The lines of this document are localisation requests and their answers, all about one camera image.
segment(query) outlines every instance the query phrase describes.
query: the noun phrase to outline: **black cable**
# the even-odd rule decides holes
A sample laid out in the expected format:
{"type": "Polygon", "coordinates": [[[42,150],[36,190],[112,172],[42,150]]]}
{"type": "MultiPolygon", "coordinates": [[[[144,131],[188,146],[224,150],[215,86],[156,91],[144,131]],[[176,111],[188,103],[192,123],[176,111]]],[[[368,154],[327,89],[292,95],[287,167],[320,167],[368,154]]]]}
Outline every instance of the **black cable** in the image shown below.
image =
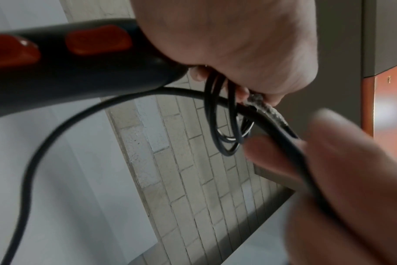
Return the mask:
{"type": "MultiPolygon", "coordinates": [[[[37,170],[41,160],[46,155],[49,148],[56,142],[56,140],[63,133],[65,133],[69,128],[71,128],[73,125],[77,124],[78,122],[82,121],[83,119],[85,119],[101,110],[112,107],[119,103],[123,103],[128,100],[133,100],[133,99],[136,99],[139,97],[157,95],[157,94],[186,96],[186,97],[191,97],[191,98],[195,98],[195,99],[205,100],[205,102],[206,101],[209,102],[208,100],[212,100],[212,101],[210,101],[210,105],[207,105],[207,107],[211,106],[211,102],[217,103],[218,105],[223,106],[225,108],[228,108],[229,106],[232,107],[232,103],[229,104],[228,99],[219,97],[218,95],[213,95],[213,96],[217,97],[217,99],[215,100],[214,98],[208,97],[208,95],[206,97],[205,93],[199,92],[199,91],[194,91],[194,90],[189,90],[189,89],[181,89],[181,88],[161,87],[161,88],[146,91],[146,92],[114,97],[112,99],[100,102],[100,103],[76,114],[75,116],[69,118],[65,122],[63,122],[44,140],[44,142],[37,149],[37,151],[31,158],[29,164],[27,165],[24,176],[22,178],[21,204],[20,204],[20,213],[18,216],[17,225],[15,228],[14,234],[12,236],[12,239],[10,241],[10,245],[8,246],[7,252],[1,262],[1,265],[10,265],[12,263],[12,260],[15,256],[17,250],[18,250],[18,247],[19,247],[20,242],[23,238],[25,228],[28,223],[29,216],[30,216],[32,188],[33,188],[33,182],[34,182],[36,170],[37,170]]],[[[215,115],[216,107],[212,106],[210,108],[210,112],[214,116],[212,118],[212,120],[216,120],[216,115],[215,115]]],[[[304,155],[293,144],[293,142],[290,139],[290,135],[288,135],[288,133],[285,130],[283,130],[282,128],[279,128],[274,121],[270,120],[270,118],[268,118],[267,116],[263,116],[262,114],[258,113],[257,111],[255,111],[254,109],[252,109],[250,107],[246,107],[246,106],[243,106],[240,104],[238,104],[238,105],[235,104],[235,112],[234,113],[241,114],[244,116],[244,119],[249,120],[249,121],[245,122],[245,126],[243,124],[243,126],[241,127],[242,129],[246,129],[250,124],[255,122],[256,125],[261,127],[266,133],[268,133],[272,137],[274,142],[278,144],[280,149],[283,150],[285,155],[290,159],[290,161],[297,168],[297,170],[300,173],[300,175],[302,176],[303,180],[309,186],[309,189],[312,192],[312,195],[317,200],[321,209],[325,213],[336,218],[330,205],[324,199],[322,192],[320,191],[320,189],[316,185],[315,181],[313,180],[313,178],[309,172],[309,169],[306,165],[304,155]]],[[[214,126],[211,127],[210,129],[217,131],[217,127],[214,127],[214,126]]],[[[213,140],[215,140],[215,143],[216,142],[221,143],[219,137],[213,137],[213,140]]]]}

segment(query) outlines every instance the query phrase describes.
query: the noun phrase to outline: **floor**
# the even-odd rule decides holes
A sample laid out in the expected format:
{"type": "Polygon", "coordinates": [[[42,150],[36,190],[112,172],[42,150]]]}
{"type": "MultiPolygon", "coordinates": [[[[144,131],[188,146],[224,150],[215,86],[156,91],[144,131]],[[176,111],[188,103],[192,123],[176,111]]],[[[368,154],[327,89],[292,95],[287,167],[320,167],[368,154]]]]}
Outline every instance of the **floor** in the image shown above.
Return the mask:
{"type": "MultiPolygon", "coordinates": [[[[134,17],[128,0],[61,0],[69,21],[134,17]]],[[[185,76],[173,84],[203,90],[185,76]]],[[[203,102],[149,96],[108,111],[159,243],[136,265],[218,265],[276,208],[284,188],[254,174],[240,149],[215,148],[203,102]]],[[[228,133],[222,109],[218,125],[228,133]]]]}

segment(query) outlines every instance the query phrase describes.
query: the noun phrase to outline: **white wall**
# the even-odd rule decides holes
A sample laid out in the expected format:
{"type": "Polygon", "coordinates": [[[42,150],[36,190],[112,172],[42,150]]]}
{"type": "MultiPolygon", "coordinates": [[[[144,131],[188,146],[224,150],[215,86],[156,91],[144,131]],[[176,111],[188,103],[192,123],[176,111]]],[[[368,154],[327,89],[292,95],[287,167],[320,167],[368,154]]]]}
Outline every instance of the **white wall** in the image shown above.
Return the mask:
{"type": "MultiPolygon", "coordinates": [[[[0,30],[66,22],[59,0],[0,0],[0,30]]],[[[0,261],[32,153],[58,123],[98,99],[0,118],[0,261]]],[[[14,264],[123,265],[157,242],[104,112],[62,137],[37,172],[14,264]]]]}

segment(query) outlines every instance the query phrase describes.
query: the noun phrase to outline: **hand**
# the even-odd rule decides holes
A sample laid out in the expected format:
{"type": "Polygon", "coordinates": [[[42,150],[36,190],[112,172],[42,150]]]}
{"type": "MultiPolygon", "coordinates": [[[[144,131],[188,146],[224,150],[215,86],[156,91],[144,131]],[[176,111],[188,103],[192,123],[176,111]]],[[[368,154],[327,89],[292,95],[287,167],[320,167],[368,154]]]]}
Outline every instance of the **hand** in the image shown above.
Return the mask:
{"type": "MultiPolygon", "coordinates": [[[[291,264],[397,265],[397,158],[330,111],[316,115],[307,141],[296,143],[349,230],[324,216],[309,196],[303,198],[287,225],[291,264]]],[[[244,150],[259,166],[298,178],[268,137],[249,139],[244,150]]]]}
{"type": "Polygon", "coordinates": [[[315,0],[131,2],[143,32],[165,55],[211,66],[266,94],[267,102],[304,88],[317,74],[315,0]]]}

